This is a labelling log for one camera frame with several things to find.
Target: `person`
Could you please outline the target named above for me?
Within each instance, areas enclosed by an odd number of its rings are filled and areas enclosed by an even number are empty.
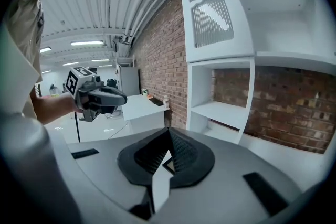
[[[44,17],[40,0],[13,0],[4,22],[17,47],[40,74],[36,83],[41,82],[39,50]],[[82,112],[76,107],[70,93],[61,94],[57,98],[42,99],[36,96],[35,88],[32,89],[23,109],[26,117],[36,118],[42,124],[73,111]]]

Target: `white table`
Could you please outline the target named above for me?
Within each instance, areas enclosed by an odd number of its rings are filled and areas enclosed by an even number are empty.
[[[131,134],[164,128],[163,112],[169,109],[153,104],[140,94],[128,96],[127,99],[127,103],[122,106],[122,112]]]

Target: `fluorescent light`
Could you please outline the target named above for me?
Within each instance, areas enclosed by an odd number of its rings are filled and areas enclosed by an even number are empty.
[[[83,42],[71,42],[72,46],[80,46],[80,45],[104,45],[103,41],[83,41]]]
[[[91,60],[91,62],[108,62],[110,59]]]
[[[69,65],[76,65],[79,62],[70,62],[70,63],[64,63],[63,66],[69,66]]]
[[[45,48],[43,48],[43,49],[40,50],[40,54],[41,54],[42,52],[46,52],[46,51],[50,51],[50,50],[51,50],[50,47],[45,47]]]

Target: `bottle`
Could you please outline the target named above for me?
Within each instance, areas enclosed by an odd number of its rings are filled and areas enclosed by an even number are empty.
[[[164,96],[164,99],[163,99],[163,106],[164,106],[164,108],[166,108],[166,109],[169,108],[169,99],[168,99],[168,96],[167,96],[167,95]]]

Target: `black rubber pad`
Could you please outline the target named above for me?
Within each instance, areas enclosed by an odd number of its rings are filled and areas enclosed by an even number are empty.
[[[247,174],[243,177],[270,216],[276,215],[288,206],[280,194],[258,173]]]
[[[125,147],[118,155],[118,166],[130,183],[151,186],[152,177],[167,151],[172,155],[174,176],[170,188],[195,186],[215,164],[215,155],[205,144],[175,128],[163,128]]]
[[[94,154],[99,153],[98,150],[92,148],[90,150],[86,150],[86,151],[78,151],[78,152],[73,152],[72,156],[74,159],[79,159],[79,158],[84,158],[84,157],[88,157]]]

